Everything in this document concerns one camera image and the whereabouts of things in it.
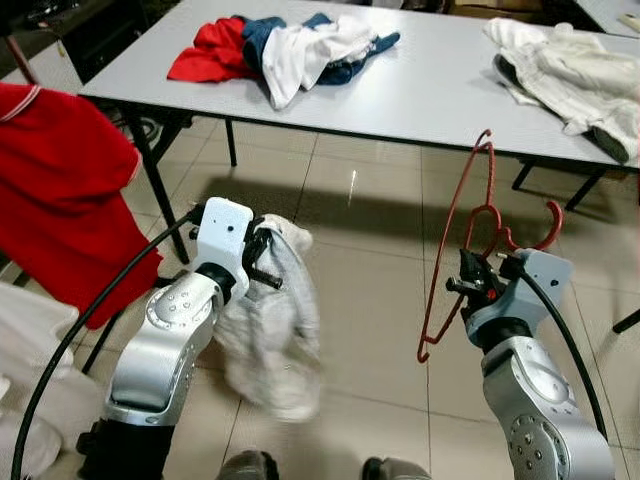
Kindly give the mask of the red shirt with white trim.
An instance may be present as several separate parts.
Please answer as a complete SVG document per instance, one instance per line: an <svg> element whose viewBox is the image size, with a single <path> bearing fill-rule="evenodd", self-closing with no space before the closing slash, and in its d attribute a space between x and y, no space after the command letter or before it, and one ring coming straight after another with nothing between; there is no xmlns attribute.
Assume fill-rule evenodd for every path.
<svg viewBox="0 0 640 480"><path fill-rule="evenodd" d="M140 163L90 100L0 82L0 252L86 311L148 246L122 196Z"/></svg>

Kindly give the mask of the blue denim garment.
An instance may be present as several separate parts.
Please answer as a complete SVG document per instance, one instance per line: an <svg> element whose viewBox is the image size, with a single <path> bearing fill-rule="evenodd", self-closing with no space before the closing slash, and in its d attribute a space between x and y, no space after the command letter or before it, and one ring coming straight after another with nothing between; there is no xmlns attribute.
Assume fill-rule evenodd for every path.
<svg viewBox="0 0 640 480"><path fill-rule="evenodd" d="M303 22L301 26L317 26L317 24L330 22L328 15L323 13L316 13L312 15L310 19ZM268 36L273 29L278 27L287 27L288 24L279 17L269 17L257 20L248 20L246 27L244 27L243 37L244 46L243 54L244 60L248 64L248 67L255 70L256 73L262 76L262 50L264 50L265 42L268 40ZM365 61L371 56L380 54L380 52L392 49L401 38L398 32L390 32L389 35L379 35L375 38L374 47L372 50L361 60L339 60L329 64L321 73L317 84L346 84L351 81L352 77L357 76L358 73L364 69Z"/></svg>

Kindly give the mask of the black rack frame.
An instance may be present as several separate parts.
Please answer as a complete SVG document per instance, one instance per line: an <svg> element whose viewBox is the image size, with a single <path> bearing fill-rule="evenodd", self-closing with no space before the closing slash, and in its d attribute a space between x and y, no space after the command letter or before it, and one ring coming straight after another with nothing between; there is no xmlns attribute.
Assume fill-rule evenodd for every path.
<svg viewBox="0 0 640 480"><path fill-rule="evenodd" d="M93 343L90 344L90 335L87 335L86 339L81 342L81 371L84 374L91 374L93 369L93 365L96 364L96 361L99 360L99 356L102 351L104 351L106 343L110 338L111 333L115 329L116 324L119 323L120 317L122 317L124 311L116 312L113 316L110 317L108 321L102 326L102 328L93 330L91 332L91 337L93 338Z"/></svg>

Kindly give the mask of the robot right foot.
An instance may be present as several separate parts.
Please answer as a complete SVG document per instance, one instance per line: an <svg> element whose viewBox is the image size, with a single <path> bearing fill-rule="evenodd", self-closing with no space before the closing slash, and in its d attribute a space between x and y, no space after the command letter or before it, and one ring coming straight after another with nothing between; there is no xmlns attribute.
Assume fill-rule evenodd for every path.
<svg viewBox="0 0 640 480"><path fill-rule="evenodd" d="M424 467L392 457L371 457L361 470L360 480L431 480Z"/></svg>

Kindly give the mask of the light grey shirt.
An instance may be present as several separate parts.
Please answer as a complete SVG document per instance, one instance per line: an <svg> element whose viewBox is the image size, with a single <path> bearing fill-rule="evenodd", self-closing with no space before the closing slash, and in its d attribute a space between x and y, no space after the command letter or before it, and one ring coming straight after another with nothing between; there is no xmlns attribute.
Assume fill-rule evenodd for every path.
<svg viewBox="0 0 640 480"><path fill-rule="evenodd" d="M259 230L270 241L255 266L282 279L282 287L251 282L221 312L214 338L239 396L276 420L305 422L316 416L324 387L320 315L305 264L314 238L275 214L266 214Z"/></svg>

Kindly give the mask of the red garment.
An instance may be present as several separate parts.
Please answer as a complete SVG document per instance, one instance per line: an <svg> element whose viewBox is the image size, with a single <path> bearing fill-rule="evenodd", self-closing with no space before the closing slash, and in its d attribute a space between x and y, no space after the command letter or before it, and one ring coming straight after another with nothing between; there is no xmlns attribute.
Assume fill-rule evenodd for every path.
<svg viewBox="0 0 640 480"><path fill-rule="evenodd" d="M259 73L244 60L243 31L248 20L241 15L219 18L198 28L193 44L173 61L166 78L188 83L221 83L232 79L257 79Z"/></svg>

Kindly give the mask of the grey rectangular table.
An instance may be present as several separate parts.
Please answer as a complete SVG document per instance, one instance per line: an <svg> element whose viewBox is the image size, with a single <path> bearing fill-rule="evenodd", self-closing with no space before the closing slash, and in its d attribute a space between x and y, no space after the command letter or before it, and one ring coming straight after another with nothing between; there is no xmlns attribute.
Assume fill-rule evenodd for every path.
<svg viewBox="0 0 640 480"><path fill-rule="evenodd" d="M284 110L271 108L264 88L247 79L220 84L169 81L178 52L207 20L241 14L302 20L323 12L349 14L401 33L352 83L303 93ZM486 136L497 154L525 166L571 166L602 178L639 173L584 137L567 136L561 120L516 104L500 84L497 49L480 19L305 0L182 0L142 33L86 87L88 99L113 101L136 123L143 110L210 116L228 123L270 125L361 140L470 150Z"/></svg>
<svg viewBox="0 0 640 480"><path fill-rule="evenodd" d="M621 14L640 17L640 0L573 0L608 35L640 38L635 32L618 20Z"/></svg>

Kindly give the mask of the cream jacket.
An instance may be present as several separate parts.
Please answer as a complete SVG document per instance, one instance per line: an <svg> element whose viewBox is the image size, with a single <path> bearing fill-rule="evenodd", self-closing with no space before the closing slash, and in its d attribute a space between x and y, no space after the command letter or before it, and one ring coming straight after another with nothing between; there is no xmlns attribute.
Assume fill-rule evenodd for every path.
<svg viewBox="0 0 640 480"><path fill-rule="evenodd" d="M497 47L494 67L517 102L556 114L564 133L586 134L617 163L639 161L637 56L609 51L568 23L544 31L494 18L483 33Z"/></svg>

